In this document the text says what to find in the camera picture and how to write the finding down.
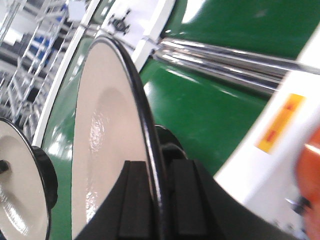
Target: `orange object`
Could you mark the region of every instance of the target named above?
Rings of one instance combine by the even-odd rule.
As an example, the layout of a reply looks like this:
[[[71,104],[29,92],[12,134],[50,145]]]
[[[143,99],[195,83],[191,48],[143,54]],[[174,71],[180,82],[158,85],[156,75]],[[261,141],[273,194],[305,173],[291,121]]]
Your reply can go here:
[[[306,233],[310,240],[320,240],[320,128],[304,145],[295,174],[301,195],[310,202],[304,206]]]
[[[270,123],[269,128],[261,140],[256,145],[262,151],[269,153],[275,145],[277,139],[288,125],[290,119],[305,99],[304,96],[291,93],[287,98],[285,104],[278,111],[274,120]]]

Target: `round plate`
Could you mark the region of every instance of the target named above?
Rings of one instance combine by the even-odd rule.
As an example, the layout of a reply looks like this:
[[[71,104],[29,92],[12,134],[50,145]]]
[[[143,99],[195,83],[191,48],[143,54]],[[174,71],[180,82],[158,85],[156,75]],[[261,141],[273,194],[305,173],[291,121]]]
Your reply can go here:
[[[7,240],[46,240],[50,211],[44,182],[31,146],[9,121],[0,118],[0,230]]]
[[[153,198],[163,208],[162,156],[141,80],[123,47],[100,37],[85,60],[76,105],[73,238],[108,196],[126,160],[148,163]]]

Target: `metal bolt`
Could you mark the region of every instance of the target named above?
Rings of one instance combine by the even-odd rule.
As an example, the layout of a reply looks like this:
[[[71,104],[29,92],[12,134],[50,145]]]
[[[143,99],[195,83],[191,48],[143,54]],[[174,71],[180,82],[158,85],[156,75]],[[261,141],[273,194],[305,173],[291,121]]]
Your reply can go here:
[[[0,160],[0,174],[9,170],[9,164],[6,160]]]

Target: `black bracket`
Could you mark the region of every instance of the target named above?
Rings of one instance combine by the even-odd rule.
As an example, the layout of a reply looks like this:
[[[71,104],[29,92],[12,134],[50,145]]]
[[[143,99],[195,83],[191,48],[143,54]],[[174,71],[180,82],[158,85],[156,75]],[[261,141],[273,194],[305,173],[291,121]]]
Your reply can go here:
[[[108,25],[113,25],[114,30],[116,32],[120,32],[123,35],[126,35],[129,32],[129,28],[130,28],[130,24],[126,25],[125,23],[125,19],[126,17],[129,15],[129,13],[131,12],[130,9],[128,9],[125,13],[125,15],[123,16],[123,18],[119,19],[119,18],[115,18],[115,14],[113,14],[108,22]]]

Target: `black mount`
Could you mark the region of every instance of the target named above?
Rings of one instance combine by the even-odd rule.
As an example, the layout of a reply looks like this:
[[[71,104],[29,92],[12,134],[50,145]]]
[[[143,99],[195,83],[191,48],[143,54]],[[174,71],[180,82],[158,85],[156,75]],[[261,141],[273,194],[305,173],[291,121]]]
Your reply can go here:
[[[157,126],[167,172],[170,240],[294,240],[230,197],[179,141]],[[75,240],[160,240],[144,161],[126,161],[92,220]]]
[[[108,22],[108,25],[113,25],[114,30],[116,32],[120,32],[123,35],[126,35],[129,32],[129,28],[130,28],[130,24],[126,25],[125,23],[125,19],[126,17],[129,15],[129,13],[131,12],[130,9],[128,9],[125,13],[125,15],[123,16],[123,18],[119,19],[119,18],[115,18],[115,14],[113,14]]]

